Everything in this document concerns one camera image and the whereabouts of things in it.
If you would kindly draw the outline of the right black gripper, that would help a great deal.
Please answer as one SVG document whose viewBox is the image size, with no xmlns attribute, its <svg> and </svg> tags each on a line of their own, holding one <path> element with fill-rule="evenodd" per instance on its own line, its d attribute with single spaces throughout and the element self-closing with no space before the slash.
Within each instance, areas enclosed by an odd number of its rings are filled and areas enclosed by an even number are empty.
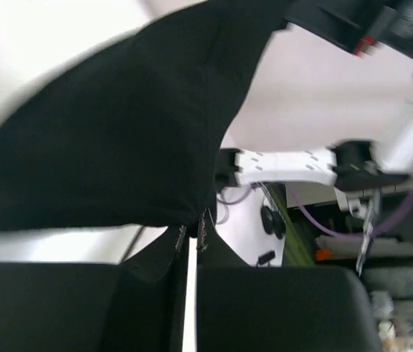
<svg viewBox="0 0 413 352">
<path fill-rule="evenodd" d="M 413 59 L 413 1 L 292 1 L 284 19 L 349 53 L 382 43 Z"/>
</svg>

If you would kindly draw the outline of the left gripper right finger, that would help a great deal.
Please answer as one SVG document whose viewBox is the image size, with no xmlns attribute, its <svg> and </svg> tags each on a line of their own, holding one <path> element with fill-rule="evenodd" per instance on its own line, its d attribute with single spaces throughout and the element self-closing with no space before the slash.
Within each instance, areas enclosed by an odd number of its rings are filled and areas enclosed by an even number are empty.
<svg viewBox="0 0 413 352">
<path fill-rule="evenodd" d="M 382 351 L 368 294 L 352 271 L 205 263 L 217 236 L 208 210 L 199 232 L 198 351 Z"/>
</svg>

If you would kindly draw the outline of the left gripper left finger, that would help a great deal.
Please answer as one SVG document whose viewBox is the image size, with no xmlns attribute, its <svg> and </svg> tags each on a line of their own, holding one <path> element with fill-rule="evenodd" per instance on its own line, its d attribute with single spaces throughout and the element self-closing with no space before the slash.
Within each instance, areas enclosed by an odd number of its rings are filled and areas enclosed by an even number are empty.
<svg viewBox="0 0 413 352">
<path fill-rule="evenodd" d="M 189 240 L 121 264 L 0 263 L 0 351 L 180 351 Z"/>
</svg>

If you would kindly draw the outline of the black skirt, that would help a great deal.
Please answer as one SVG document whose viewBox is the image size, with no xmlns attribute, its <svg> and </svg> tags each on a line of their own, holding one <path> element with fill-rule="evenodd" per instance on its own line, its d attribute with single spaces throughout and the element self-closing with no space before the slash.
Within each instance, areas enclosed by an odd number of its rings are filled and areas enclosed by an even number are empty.
<svg viewBox="0 0 413 352">
<path fill-rule="evenodd" d="M 205 1 L 79 62 L 0 126 L 0 232 L 192 225 L 286 1 Z"/>
</svg>

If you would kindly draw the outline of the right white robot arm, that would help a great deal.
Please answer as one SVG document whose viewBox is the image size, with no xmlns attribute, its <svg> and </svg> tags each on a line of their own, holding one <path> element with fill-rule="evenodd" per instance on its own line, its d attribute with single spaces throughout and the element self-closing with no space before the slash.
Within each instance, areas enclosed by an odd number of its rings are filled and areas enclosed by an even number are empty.
<svg viewBox="0 0 413 352">
<path fill-rule="evenodd" d="M 284 17 L 332 45 L 360 54 L 383 43 L 413 59 L 413 1 L 293 1 Z M 225 148 L 217 188 L 310 182 L 345 191 L 394 186 L 413 178 L 413 119 L 389 144 L 350 139 L 284 153 Z"/>
</svg>

